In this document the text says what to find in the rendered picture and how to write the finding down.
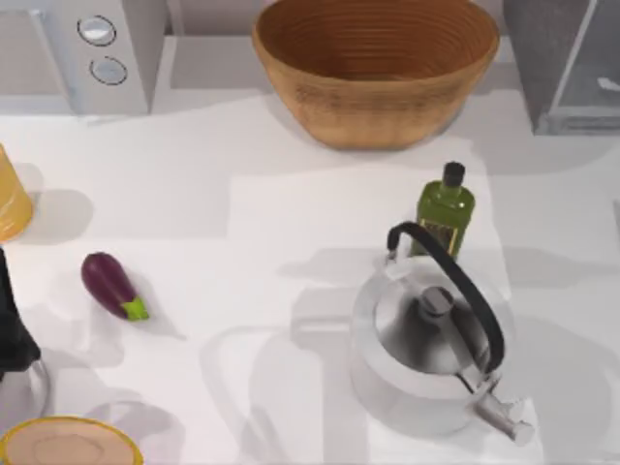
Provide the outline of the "green bottle with black cap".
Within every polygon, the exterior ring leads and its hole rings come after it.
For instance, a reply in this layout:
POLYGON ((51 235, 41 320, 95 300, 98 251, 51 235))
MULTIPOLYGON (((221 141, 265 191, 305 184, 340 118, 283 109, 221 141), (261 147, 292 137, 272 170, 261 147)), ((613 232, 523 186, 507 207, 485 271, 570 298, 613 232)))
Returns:
POLYGON ((456 260, 476 206, 474 194, 463 185, 465 166, 444 165, 441 179, 425 184, 418 199, 416 222, 456 260))

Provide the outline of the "brown woven basket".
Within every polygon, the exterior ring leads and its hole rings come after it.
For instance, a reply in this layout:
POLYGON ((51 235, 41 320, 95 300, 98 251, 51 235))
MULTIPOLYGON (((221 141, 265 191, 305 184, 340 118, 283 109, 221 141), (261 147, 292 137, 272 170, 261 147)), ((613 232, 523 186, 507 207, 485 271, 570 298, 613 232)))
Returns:
POLYGON ((493 61, 500 35, 472 0, 275 0, 254 49, 315 140, 393 150, 444 128, 493 61))

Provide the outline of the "purple eggplant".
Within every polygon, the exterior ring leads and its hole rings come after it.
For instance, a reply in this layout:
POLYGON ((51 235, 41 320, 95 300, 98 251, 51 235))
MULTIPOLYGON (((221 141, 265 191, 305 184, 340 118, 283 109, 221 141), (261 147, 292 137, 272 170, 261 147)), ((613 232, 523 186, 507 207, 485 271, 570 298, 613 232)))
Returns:
POLYGON ((149 319, 140 294, 121 263, 111 254, 95 252, 87 255, 80 274, 86 290, 112 315, 128 322, 149 319))

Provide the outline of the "round microwave knob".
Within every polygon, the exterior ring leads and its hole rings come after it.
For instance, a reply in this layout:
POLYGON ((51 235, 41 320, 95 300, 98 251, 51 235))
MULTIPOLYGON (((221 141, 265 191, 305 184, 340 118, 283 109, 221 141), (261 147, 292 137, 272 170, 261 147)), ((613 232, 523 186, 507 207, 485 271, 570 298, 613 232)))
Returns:
POLYGON ((116 28, 111 20, 93 15, 77 21, 77 33, 93 47, 107 47, 116 39, 116 28))
POLYGON ((89 64, 89 72, 94 79, 107 86, 120 85, 128 78, 126 66, 111 56, 93 59, 89 64))

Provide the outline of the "yellow cup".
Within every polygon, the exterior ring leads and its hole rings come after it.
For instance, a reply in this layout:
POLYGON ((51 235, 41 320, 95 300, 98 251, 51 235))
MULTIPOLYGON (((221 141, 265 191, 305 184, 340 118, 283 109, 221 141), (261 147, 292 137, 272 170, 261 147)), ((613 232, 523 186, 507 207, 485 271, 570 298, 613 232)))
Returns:
POLYGON ((0 243, 20 235, 28 227, 33 212, 31 198, 0 143, 0 243))

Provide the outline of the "grey cabinet with dark inside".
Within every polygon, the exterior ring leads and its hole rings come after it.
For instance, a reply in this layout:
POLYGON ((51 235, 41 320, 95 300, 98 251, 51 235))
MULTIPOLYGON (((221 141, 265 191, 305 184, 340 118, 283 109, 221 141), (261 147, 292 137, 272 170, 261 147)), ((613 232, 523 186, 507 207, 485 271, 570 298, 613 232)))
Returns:
POLYGON ((620 0, 504 0, 532 131, 620 136, 620 0))

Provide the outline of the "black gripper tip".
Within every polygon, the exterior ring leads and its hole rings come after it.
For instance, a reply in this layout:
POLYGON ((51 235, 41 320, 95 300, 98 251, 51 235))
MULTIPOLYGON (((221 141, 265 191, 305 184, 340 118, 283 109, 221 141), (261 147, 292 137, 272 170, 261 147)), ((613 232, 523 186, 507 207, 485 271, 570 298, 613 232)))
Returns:
POLYGON ((41 355, 17 310, 6 255, 0 246, 0 383, 7 373, 27 371, 41 355))

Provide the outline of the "pale microwave oven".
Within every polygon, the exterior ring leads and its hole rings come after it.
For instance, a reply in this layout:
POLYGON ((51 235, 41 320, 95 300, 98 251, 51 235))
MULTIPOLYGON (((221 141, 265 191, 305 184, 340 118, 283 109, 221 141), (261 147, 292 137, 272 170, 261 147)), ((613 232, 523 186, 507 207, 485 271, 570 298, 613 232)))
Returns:
POLYGON ((167 0, 0 0, 0 115, 148 114, 168 23, 167 0), (79 36, 90 16, 113 22, 111 45, 79 36), (105 56, 126 66, 122 84, 91 76, 90 62, 105 56))

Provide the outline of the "yellow rimmed bowl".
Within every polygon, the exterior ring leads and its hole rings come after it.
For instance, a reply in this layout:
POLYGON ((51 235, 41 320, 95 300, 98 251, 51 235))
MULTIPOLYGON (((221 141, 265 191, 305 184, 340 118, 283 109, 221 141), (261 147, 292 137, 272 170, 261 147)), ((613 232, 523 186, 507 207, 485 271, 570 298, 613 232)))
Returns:
POLYGON ((0 438, 0 465, 144 465, 139 447, 106 423, 79 417, 36 418, 0 438))

